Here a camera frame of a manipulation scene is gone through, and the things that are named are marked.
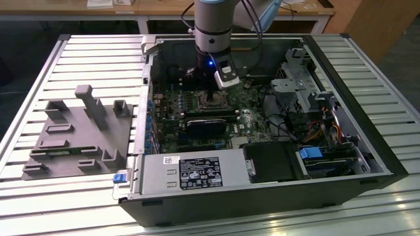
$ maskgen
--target wooden desk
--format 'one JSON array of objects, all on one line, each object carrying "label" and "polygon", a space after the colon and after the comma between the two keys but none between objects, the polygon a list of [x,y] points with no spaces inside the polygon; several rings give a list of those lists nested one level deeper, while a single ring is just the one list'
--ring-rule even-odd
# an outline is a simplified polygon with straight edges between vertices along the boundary
[{"label": "wooden desk", "polygon": [[[192,0],[140,0],[137,9],[137,22],[140,32],[148,34],[146,22],[152,20],[180,20],[180,14]],[[306,0],[305,3],[292,4],[292,12],[278,9],[274,21],[314,21],[310,33],[322,33],[329,17],[334,14],[333,8],[324,8],[317,0]],[[193,20],[193,7],[185,14],[186,20]]]},{"label": "wooden desk", "polygon": [[138,3],[89,10],[86,0],[0,0],[0,21],[136,20]]},{"label": "wooden desk", "polygon": [[[149,20],[180,20],[192,0],[136,0],[130,6],[89,10],[86,0],[0,0],[0,21],[113,21],[134,20],[141,34],[148,34]],[[317,0],[292,4],[290,11],[280,8],[274,21],[313,21],[312,33],[322,33],[333,8],[324,8]],[[193,9],[186,12],[193,20]]]}]

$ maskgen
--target motherboard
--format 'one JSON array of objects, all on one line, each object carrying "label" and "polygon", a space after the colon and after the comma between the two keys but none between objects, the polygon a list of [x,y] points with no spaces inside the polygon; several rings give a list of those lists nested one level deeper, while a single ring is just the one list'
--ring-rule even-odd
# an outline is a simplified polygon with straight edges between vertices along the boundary
[{"label": "motherboard", "polygon": [[154,92],[160,153],[234,149],[273,140],[261,110],[258,87],[246,82],[228,91]]}]

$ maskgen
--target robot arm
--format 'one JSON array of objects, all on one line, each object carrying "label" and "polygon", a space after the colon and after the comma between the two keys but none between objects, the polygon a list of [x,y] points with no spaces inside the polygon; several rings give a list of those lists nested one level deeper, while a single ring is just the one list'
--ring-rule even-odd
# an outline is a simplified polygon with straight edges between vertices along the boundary
[{"label": "robot arm", "polygon": [[[246,12],[244,4],[256,12]],[[194,0],[194,40],[197,67],[213,76],[220,90],[238,84],[240,78],[230,57],[233,24],[256,32],[268,29],[277,15],[281,0]]]}]

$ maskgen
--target white sticker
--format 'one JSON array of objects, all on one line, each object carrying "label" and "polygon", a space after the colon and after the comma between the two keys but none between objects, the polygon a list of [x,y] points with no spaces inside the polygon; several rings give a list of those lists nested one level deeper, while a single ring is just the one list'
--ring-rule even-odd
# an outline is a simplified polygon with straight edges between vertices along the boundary
[{"label": "white sticker", "polygon": [[178,163],[178,156],[164,157],[164,164],[177,164],[177,163]]},{"label": "white sticker", "polygon": [[133,11],[116,11],[116,14],[133,14]]}]

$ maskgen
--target floor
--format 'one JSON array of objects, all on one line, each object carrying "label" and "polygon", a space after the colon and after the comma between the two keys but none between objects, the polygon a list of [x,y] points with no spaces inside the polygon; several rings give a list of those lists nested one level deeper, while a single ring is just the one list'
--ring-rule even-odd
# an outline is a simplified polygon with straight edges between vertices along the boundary
[{"label": "floor", "polygon": [[[0,87],[0,138],[25,99],[25,94],[40,72],[60,34],[137,33],[134,22],[50,22],[46,29],[40,22],[0,22],[0,58],[9,68],[13,80]],[[184,32],[178,23],[170,23],[172,33]],[[378,68],[420,110],[420,17],[417,17],[385,56]]]}]

